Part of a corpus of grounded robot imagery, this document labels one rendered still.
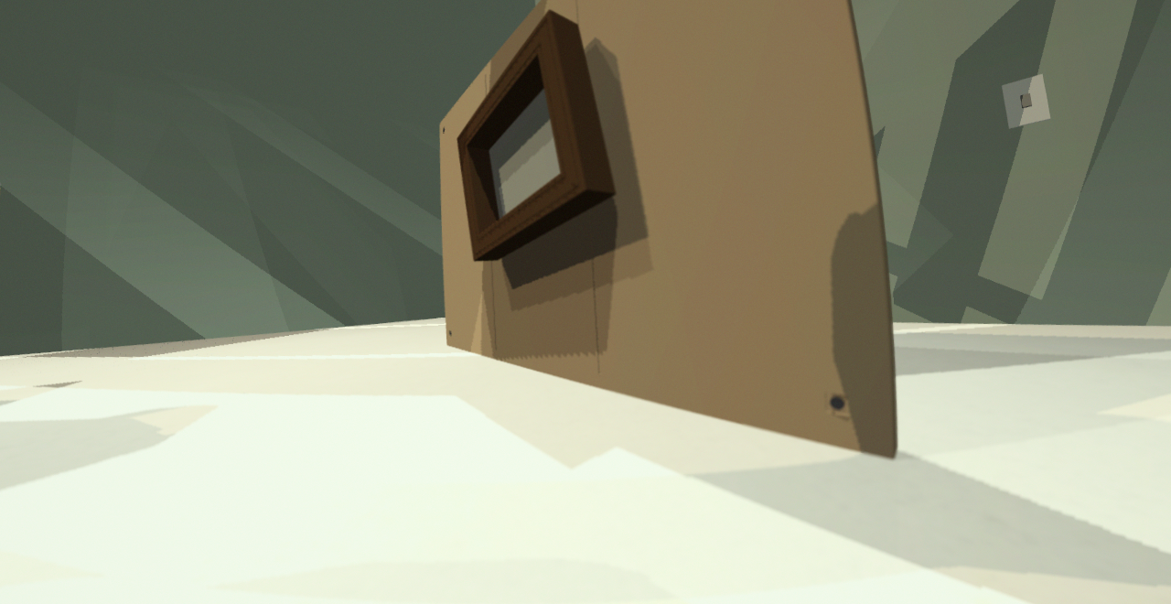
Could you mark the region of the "tan wall board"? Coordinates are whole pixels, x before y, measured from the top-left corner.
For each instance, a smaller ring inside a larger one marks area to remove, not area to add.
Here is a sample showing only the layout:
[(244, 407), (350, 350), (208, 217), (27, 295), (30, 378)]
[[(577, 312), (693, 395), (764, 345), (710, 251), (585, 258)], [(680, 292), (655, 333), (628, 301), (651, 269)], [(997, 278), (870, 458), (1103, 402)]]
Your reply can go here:
[[(578, 25), (617, 195), (473, 261), (457, 136), (548, 9)], [(896, 458), (852, 0), (541, 0), (439, 135), (447, 346)]]

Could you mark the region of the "dark brown picture frame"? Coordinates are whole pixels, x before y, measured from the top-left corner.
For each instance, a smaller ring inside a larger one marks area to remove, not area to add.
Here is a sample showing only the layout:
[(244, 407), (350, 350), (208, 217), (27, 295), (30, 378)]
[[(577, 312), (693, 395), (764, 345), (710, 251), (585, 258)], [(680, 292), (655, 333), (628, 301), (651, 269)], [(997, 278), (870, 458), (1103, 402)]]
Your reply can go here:
[(617, 195), (578, 25), (545, 12), (457, 136), (473, 261)]

